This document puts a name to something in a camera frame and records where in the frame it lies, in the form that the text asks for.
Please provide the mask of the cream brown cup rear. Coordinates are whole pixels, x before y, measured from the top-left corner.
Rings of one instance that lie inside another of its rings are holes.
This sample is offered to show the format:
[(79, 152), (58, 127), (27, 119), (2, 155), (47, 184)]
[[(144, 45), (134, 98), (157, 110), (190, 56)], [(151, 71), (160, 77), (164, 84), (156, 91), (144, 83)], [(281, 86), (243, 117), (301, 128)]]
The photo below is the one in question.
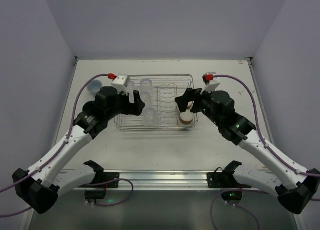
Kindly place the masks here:
[(188, 111), (191, 111), (191, 109), (192, 109), (192, 107), (193, 107), (193, 104), (194, 104), (193, 101), (189, 102), (186, 109), (187, 109)]

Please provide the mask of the aluminium mounting rail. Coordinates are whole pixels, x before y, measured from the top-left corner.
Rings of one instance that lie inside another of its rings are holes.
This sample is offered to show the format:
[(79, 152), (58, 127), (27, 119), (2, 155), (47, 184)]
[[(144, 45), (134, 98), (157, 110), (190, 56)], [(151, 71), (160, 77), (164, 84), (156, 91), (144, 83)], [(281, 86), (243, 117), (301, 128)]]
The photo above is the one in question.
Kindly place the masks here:
[[(85, 167), (64, 171), (56, 177), (54, 184), (62, 188), (66, 193), (76, 187), (88, 188), (95, 174), (93, 170), (85, 170)], [(137, 190), (206, 190), (208, 171), (112, 171), (119, 172), (120, 177), (130, 180)], [(278, 178), (265, 171), (253, 170), (249, 167), (240, 166), (235, 171), (235, 180), (245, 185), (244, 188), (257, 188), (265, 192), (275, 191), (280, 185)]]

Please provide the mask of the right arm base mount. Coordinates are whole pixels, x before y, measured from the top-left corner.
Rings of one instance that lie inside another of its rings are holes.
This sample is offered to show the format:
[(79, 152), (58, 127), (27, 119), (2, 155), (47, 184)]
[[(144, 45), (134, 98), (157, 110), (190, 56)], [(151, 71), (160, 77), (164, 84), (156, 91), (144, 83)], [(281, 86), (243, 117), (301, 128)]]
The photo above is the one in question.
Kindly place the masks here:
[(242, 191), (227, 191), (222, 193), (224, 189), (240, 189), (245, 185), (238, 183), (233, 176), (237, 167), (242, 165), (241, 162), (233, 160), (224, 169), (216, 168), (213, 172), (207, 172), (206, 180), (209, 188), (220, 188), (222, 199), (230, 204), (239, 204), (242, 200)]

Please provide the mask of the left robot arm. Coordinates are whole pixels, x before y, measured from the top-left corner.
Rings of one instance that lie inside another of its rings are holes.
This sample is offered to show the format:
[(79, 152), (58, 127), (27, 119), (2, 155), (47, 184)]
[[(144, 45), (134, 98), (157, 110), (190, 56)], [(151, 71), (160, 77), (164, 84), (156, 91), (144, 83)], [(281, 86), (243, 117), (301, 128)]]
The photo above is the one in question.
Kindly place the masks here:
[(77, 169), (60, 174), (74, 155), (108, 127), (119, 114), (139, 116), (145, 103), (137, 90), (130, 97), (114, 87), (102, 87), (95, 99), (87, 102), (71, 123), (65, 136), (38, 162), (27, 170), (18, 168), (12, 175), (17, 195), (36, 212), (48, 211), (65, 192), (78, 186), (105, 186), (108, 179), (98, 163), (89, 160)]

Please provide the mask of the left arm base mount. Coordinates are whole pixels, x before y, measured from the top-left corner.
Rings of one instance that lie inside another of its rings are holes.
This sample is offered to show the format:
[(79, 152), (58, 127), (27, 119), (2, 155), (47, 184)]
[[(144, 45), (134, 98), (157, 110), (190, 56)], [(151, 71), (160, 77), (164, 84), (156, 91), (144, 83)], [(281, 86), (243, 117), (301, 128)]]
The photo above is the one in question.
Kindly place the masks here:
[[(103, 183), (120, 177), (119, 172), (105, 172), (104, 168), (93, 160), (86, 161), (84, 164), (90, 166), (95, 172), (95, 176), (91, 181), (91, 184)], [(100, 184), (96, 186), (98, 190), (85, 190), (84, 197), (90, 202), (94, 201), (94, 203), (97, 203), (97, 200), (102, 200), (106, 197), (108, 187), (117, 188), (118, 185), (118, 182)]]

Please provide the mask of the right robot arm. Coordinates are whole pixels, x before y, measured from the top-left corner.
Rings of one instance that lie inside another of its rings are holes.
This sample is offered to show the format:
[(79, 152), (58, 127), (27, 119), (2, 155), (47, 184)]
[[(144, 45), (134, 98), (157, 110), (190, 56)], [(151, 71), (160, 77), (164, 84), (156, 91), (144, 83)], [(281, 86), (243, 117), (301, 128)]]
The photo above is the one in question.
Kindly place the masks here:
[(219, 180), (228, 187), (254, 187), (275, 197), (283, 207), (300, 214), (320, 185), (319, 171), (306, 169), (288, 158), (272, 143), (259, 135), (257, 126), (236, 113), (235, 101), (226, 91), (208, 93), (202, 89), (186, 89), (175, 98), (180, 112), (193, 102), (191, 112), (202, 112), (217, 127), (221, 135), (260, 160), (271, 174), (252, 170), (233, 160), (222, 171)]

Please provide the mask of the cream brown cup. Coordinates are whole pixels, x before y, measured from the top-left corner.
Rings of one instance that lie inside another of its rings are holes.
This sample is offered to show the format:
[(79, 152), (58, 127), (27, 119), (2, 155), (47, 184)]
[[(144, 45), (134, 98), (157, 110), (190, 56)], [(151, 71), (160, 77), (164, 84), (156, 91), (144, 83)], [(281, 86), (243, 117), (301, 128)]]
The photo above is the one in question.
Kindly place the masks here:
[(189, 125), (193, 122), (193, 114), (190, 110), (186, 110), (185, 112), (181, 112), (179, 114), (179, 121), (184, 125)]
[(186, 109), (187, 109), (188, 111), (191, 111), (191, 109), (192, 109), (192, 107), (193, 107), (193, 104), (194, 104), (193, 101), (189, 102)]

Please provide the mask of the cream brown cup front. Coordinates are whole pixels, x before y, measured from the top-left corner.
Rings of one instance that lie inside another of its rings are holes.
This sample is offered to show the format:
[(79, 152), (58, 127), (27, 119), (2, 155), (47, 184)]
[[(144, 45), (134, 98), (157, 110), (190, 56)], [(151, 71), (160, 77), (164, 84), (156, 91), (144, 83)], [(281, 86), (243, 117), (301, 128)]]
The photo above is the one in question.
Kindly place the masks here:
[(179, 114), (179, 121), (184, 125), (189, 125), (193, 122), (193, 114), (190, 110), (186, 110), (185, 112), (181, 112)]

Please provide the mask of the light blue footed cup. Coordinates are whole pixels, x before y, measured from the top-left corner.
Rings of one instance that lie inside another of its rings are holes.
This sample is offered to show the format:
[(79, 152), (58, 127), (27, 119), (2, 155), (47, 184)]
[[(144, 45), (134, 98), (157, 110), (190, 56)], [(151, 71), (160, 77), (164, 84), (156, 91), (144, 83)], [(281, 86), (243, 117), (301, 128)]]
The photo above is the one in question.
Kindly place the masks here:
[(88, 85), (87, 85), (87, 91), (88, 93), (92, 96), (95, 97), (96, 94), (100, 91), (102, 88), (103, 84), (100, 80), (92, 80)]

